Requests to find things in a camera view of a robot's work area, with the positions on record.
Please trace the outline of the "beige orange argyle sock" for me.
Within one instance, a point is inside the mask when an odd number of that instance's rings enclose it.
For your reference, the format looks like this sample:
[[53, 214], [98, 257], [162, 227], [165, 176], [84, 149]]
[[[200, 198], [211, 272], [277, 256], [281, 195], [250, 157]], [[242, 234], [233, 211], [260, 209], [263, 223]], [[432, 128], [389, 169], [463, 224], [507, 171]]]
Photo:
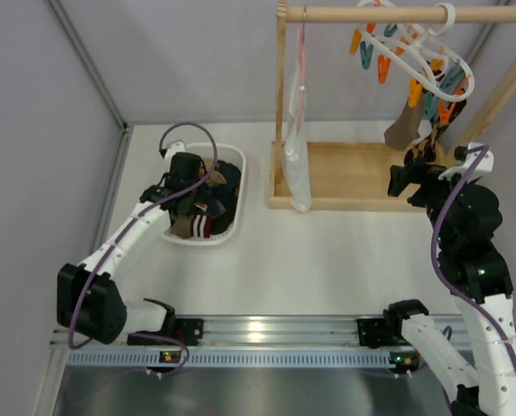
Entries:
[[227, 184], [225, 177], [218, 171], [212, 171], [206, 183], [210, 187], [222, 186]]

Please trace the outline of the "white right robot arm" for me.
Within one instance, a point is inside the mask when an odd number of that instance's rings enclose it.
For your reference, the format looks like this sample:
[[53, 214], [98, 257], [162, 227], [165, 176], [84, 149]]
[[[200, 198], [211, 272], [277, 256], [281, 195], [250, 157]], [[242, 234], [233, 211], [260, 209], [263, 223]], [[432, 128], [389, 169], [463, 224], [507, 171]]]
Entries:
[[408, 203], [426, 210], [433, 226], [431, 260], [449, 290], [474, 356], [469, 364], [434, 325], [427, 308], [412, 299], [383, 312], [393, 334], [410, 343], [441, 383], [453, 415], [516, 415], [516, 328], [513, 284], [492, 239], [502, 223], [500, 202], [462, 173], [417, 159], [391, 166], [388, 194], [410, 184]]

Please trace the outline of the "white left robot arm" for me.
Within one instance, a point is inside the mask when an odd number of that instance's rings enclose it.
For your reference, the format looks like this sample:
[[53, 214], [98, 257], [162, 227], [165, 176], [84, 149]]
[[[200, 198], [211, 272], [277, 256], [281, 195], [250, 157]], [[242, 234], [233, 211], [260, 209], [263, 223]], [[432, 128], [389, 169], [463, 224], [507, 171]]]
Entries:
[[163, 185], [152, 185], [120, 228], [79, 264], [67, 263], [57, 274], [56, 320], [69, 329], [69, 341], [79, 333], [102, 344], [120, 335], [157, 333], [173, 312], [153, 299], [128, 300], [121, 293], [130, 270], [146, 249], [171, 226], [181, 208], [190, 205], [203, 160], [187, 152], [174, 153]]

